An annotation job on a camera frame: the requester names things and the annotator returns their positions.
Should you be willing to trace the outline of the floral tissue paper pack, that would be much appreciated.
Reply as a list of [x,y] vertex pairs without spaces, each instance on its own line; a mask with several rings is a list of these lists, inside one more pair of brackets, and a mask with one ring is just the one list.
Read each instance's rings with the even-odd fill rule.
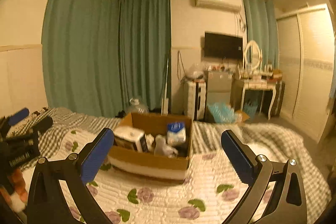
[[113,132],[116,146],[137,152],[148,151],[145,132],[143,130],[130,126],[119,126]]

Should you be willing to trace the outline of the blue Vinda tissue pack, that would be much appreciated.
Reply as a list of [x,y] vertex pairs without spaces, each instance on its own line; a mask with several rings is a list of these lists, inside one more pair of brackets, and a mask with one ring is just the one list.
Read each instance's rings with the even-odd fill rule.
[[167,125],[167,144],[178,146],[186,142],[185,122],[174,122]]

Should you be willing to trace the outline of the clear water jug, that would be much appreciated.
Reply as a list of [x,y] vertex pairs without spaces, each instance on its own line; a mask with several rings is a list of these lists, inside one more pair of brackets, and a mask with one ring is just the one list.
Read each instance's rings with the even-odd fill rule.
[[129,100],[129,106],[126,109],[126,114],[129,113],[148,114],[149,108],[142,103],[139,98],[131,98]]

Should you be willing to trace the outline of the teal curtain left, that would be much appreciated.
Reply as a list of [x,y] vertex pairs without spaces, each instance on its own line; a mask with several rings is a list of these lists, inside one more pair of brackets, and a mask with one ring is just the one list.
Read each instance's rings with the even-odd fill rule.
[[161,106],[170,0],[48,0],[42,30],[48,104],[115,117],[139,98]]

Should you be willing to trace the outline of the teal curtain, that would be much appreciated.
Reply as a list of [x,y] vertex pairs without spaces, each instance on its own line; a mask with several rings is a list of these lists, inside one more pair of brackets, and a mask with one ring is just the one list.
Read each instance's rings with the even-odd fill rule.
[[262,51],[262,65],[278,67],[278,32],[273,0],[243,0],[248,41]]
[[42,30],[48,104],[115,117],[139,98],[161,106],[170,0],[48,0]]

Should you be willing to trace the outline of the brown cardboard box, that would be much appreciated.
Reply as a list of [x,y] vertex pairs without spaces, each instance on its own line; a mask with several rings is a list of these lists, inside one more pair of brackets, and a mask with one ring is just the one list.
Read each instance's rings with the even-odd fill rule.
[[[174,122],[185,122],[186,128],[186,142],[175,147],[178,151],[177,157],[154,155],[155,137],[162,135],[166,138],[167,125]],[[128,173],[161,180],[183,181],[185,179],[191,159],[191,137],[193,136],[191,118],[184,115],[129,113],[117,127],[119,126],[143,130],[148,151],[137,152],[116,146],[114,143],[108,154],[114,167]]]

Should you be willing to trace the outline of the floor box of bottles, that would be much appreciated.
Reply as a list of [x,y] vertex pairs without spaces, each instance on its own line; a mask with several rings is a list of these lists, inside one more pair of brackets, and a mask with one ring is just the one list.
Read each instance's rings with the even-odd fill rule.
[[249,115],[241,110],[234,110],[230,105],[216,102],[206,106],[205,121],[218,124],[235,124],[246,122]]

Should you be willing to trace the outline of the white dressing table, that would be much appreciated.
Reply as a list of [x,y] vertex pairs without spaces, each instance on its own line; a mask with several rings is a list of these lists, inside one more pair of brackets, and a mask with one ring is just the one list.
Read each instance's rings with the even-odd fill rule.
[[285,82],[265,79],[244,79],[235,73],[232,77],[230,105],[247,113],[247,107],[263,112],[268,119],[278,117],[284,100]]

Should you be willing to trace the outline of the small grey fridge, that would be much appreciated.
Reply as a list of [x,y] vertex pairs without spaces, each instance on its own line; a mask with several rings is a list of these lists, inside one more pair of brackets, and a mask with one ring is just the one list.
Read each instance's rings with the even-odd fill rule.
[[228,72],[206,71],[206,102],[230,104],[232,76]]

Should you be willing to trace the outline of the white suitcase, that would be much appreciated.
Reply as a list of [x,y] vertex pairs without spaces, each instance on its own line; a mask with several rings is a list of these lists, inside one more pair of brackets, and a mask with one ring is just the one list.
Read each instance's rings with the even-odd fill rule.
[[194,121],[204,119],[206,107],[206,82],[186,81],[183,85],[183,114]]

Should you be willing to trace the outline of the white oval vanity mirror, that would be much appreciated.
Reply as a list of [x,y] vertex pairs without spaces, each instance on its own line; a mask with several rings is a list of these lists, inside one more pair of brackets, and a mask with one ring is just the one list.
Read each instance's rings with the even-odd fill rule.
[[248,72],[253,72],[261,69],[262,52],[256,41],[250,40],[243,54],[244,69]]

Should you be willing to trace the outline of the white sliding wardrobe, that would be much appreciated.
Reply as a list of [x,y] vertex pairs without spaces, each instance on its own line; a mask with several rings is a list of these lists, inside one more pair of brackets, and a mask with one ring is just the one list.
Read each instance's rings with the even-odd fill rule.
[[285,82],[281,116],[315,142],[333,120],[329,97],[334,72],[334,30],[327,4],[278,17],[278,63]]

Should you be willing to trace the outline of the teal curtain right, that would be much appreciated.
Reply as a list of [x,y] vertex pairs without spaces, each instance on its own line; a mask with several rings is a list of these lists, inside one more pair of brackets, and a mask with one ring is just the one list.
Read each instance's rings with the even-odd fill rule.
[[262,65],[278,67],[278,32],[273,0],[243,0],[248,41],[262,51]]

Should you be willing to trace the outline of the white air conditioner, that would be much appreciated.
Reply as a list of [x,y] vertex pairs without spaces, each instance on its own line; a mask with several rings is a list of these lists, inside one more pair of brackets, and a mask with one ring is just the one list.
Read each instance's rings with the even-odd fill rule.
[[239,12],[242,8],[242,0],[195,0],[197,7]]

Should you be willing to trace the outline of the black wall television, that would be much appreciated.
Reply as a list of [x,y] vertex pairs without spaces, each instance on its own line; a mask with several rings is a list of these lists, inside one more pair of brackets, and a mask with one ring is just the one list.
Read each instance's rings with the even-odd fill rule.
[[205,32],[203,50],[205,57],[241,60],[243,58],[243,38]]

